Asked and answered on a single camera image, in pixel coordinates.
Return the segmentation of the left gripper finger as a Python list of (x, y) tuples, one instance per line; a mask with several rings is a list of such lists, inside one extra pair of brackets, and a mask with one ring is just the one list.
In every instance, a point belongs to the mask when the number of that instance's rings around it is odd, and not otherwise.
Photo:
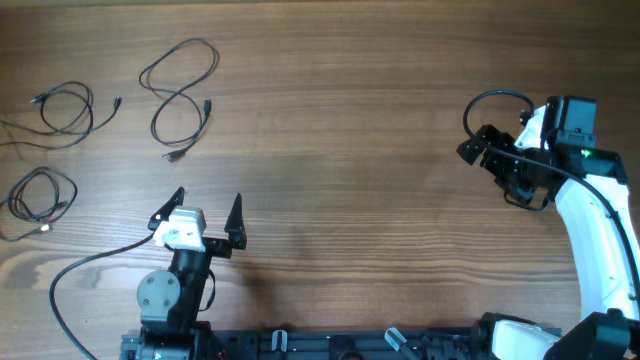
[(227, 233), (228, 241), (233, 249), (246, 249), (247, 235), (243, 218), (242, 195), (240, 193), (236, 194), (224, 231)]
[(155, 231), (163, 221), (168, 221), (172, 211), (184, 202), (185, 189), (179, 187), (170, 199), (164, 203), (149, 219), (147, 228)]

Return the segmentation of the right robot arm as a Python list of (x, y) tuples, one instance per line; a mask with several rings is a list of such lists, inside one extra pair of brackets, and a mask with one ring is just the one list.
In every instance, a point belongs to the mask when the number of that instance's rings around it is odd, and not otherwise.
[(506, 203), (553, 203), (569, 236), (581, 320), (562, 336), (521, 318), (486, 313), (470, 354), (487, 359), (636, 359), (639, 356), (639, 244), (621, 156), (596, 146), (594, 100), (551, 96), (520, 115), (518, 137), (492, 125), (468, 130), (456, 149), (489, 171)]

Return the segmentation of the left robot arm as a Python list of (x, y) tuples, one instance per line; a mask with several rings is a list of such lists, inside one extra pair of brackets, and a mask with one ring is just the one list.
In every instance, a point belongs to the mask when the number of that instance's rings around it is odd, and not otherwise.
[(180, 187), (150, 218), (152, 240), (172, 252), (166, 270), (149, 273), (137, 288), (141, 309), (138, 334), (122, 337), (121, 359), (227, 359), (226, 346), (198, 314), (212, 304), (201, 305), (207, 280), (214, 280), (211, 261), (229, 259), (247, 245), (242, 196), (238, 194), (224, 226), (225, 238), (206, 237), (201, 209), (183, 205)]

